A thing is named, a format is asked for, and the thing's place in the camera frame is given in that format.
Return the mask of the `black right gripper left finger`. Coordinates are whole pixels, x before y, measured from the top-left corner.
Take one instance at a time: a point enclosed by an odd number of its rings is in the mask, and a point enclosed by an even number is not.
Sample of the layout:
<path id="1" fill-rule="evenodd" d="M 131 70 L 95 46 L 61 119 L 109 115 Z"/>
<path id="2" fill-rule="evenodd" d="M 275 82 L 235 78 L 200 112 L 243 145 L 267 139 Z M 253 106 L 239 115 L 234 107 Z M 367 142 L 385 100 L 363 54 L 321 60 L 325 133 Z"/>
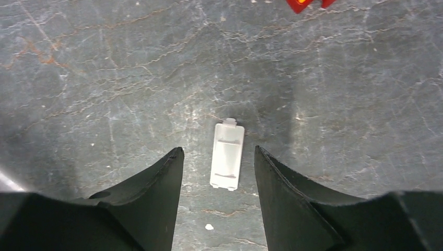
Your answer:
<path id="1" fill-rule="evenodd" d="M 184 151 L 88 198 L 1 193 L 1 250 L 171 250 Z"/>

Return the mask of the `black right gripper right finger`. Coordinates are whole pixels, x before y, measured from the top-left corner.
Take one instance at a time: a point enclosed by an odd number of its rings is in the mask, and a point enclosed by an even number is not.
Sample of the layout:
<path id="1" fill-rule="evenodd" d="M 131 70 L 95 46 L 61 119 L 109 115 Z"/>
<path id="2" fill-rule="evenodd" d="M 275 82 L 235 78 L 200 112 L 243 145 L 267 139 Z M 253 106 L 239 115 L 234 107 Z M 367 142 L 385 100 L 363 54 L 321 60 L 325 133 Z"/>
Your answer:
<path id="1" fill-rule="evenodd" d="M 254 169 L 269 250 L 442 250 L 442 192 L 371 199 L 323 186 L 257 146 Z"/>

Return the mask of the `white battery cover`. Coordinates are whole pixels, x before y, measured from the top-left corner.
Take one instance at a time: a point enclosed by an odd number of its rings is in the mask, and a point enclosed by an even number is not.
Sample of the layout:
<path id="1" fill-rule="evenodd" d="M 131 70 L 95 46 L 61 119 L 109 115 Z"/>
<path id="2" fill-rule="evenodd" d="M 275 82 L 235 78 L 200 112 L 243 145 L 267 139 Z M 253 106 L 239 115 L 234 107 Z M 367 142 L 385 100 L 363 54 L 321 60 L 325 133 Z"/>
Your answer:
<path id="1" fill-rule="evenodd" d="M 215 125 L 209 183 L 214 188 L 238 189 L 245 129 L 234 118 Z"/>

